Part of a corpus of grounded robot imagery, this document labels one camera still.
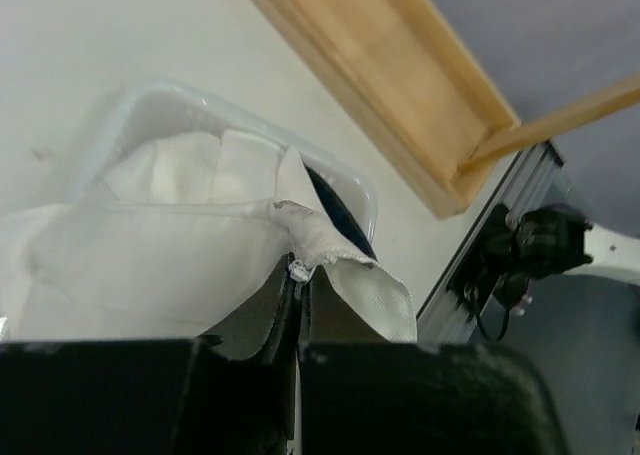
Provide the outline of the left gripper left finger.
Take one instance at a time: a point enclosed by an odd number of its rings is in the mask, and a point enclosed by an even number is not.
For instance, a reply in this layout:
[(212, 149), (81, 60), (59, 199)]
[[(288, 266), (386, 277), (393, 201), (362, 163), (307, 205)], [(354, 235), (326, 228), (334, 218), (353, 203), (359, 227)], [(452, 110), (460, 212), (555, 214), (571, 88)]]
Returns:
[(299, 284), (276, 263), (264, 284), (203, 334), (227, 360), (215, 414), (233, 454), (289, 454), (294, 437)]

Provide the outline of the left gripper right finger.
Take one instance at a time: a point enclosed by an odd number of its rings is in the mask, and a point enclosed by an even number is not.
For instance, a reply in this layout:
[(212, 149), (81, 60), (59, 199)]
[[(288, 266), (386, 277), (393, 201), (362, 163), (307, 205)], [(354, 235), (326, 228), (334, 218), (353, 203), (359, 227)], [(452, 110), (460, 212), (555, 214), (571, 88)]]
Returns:
[(304, 454), (390, 452), (389, 352), (328, 276), (315, 275), (298, 346)]

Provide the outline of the dark denim skirt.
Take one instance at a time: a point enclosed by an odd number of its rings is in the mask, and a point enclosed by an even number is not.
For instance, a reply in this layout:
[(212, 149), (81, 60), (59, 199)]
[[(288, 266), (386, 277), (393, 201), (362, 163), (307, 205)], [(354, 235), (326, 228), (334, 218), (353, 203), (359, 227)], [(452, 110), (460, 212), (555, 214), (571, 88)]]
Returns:
[(309, 166), (305, 169), (334, 227), (365, 255), (377, 259), (371, 243), (340, 196), (318, 172)]

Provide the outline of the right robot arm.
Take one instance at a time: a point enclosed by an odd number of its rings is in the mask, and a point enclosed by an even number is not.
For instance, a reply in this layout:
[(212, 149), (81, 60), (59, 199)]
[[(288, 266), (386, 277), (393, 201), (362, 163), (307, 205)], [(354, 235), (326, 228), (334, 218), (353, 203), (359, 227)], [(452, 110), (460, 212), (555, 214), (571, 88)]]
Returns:
[(549, 206), (527, 212), (515, 243), (518, 268), (533, 279), (585, 275), (639, 284), (639, 239), (579, 212)]

